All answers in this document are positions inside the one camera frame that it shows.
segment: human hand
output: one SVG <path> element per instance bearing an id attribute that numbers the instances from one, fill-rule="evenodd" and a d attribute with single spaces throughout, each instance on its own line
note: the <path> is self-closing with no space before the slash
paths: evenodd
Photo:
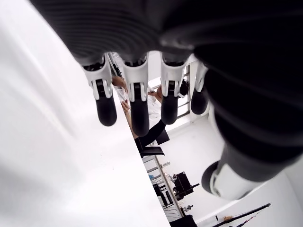
<path id="1" fill-rule="evenodd" d="M 155 91 L 149 91 L 148 93 L 147 93 L 149 96 L 156 96 L 156 94 L 157 94 L 157 92 L 155 92 Z"/>
<path id="2" fill-rule="evenodd" d="M 113 85 L 117 87 L 122 87 L 126 93 L 128 93 L 125 79 L 119 76 L 113 76 Z"/>
<path id="3" fill-rule="evenodd" d="M 122 101 L 121 102 L 124 114 L 128 114 L 128 110 L 130 109 L 129 105 L 128 105 L 128 100 Z"/>

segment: white shirt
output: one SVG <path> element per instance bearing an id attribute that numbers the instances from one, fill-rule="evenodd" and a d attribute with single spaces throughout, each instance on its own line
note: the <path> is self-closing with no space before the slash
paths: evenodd
<path id="1" fill-rule="evenodd" d="M 118 93 L 120 102 L 128 100 L 128 94 L 124 91 L 123 88 L 115 87 L 115 90 Z M 152 88 L 148 87 L 147 92 L 153 91 Z M 150 121 L 150 129 L 155 126 L 161 119 L 161 103 L 154 96 L 147 97 L 147 108 L 148 108 L 148 116 Z"/>

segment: black object on table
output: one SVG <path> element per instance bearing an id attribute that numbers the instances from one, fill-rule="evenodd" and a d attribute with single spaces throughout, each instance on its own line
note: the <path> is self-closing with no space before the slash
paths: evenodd
<path id="1" fill-rule="evenodd" d="M 178 220 L 170 222 L 171 227 L 197 227 L 193 216 L 192 215 L 186 215 L 182 218 L 179 218 Z"/>
<path id="2" fill-rule="evenodd" d="M 194 192 L 193 188 L 199 185 L 199 183 L 195 185 L 191 185 L 185 172 L 182 172 L 175 176 L 177 177 L 177 179 L 175 181 L 175 187 L 173 188 L 173 190 L 175 192 L 178 201 L 183 199 L 184 196 L 193 193 Z"/>
<path id="3" fill-rule="evenodd" d="M 156 192 L 156 195 L 161 197 L 161 199 L 162 199 L 162 201 L 164 203 L 164 206 L 167 206 L 168 203 L 167 203 L 166 198 L 165 198 L 164 194 L 162 193 L 159 185 L 157 183 L 153 184 L 153 188 L 154 188 L 154 190 Z"/>

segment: black sleeve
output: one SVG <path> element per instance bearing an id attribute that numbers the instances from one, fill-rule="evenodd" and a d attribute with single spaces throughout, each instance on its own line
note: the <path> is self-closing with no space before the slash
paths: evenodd
<path id="1" fill-rule="evenodd" d="M 141 143 L 141 146 L 144 148 L 153 141 L 157 139 L 157 137 L 161 134 L 161 132 L 165 129 L 166 124 L 160 120 L 155 126 L 153 126 L 147 133 L 146 136 L 138 137 Z"/>

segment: equipment on table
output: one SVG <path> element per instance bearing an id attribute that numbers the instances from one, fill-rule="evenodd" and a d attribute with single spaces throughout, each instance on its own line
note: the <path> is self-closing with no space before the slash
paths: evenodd
<path id="1" fill-rule="evenodd" d="M 182 172 L 180 174 L 174 175 L 173 176 L 174 179 L 174 184 L 175 187 L 173 188 L 175 196 L 177 198 L 177 200 L 181 200 L 184 198 L 184 196 L 189 195 L 190 193 L 193 193 L 194 187 L 197 187 L 199 185 L 199 183 L 195 184 L 195 185 L 191 185 L 185 172 Z"/>

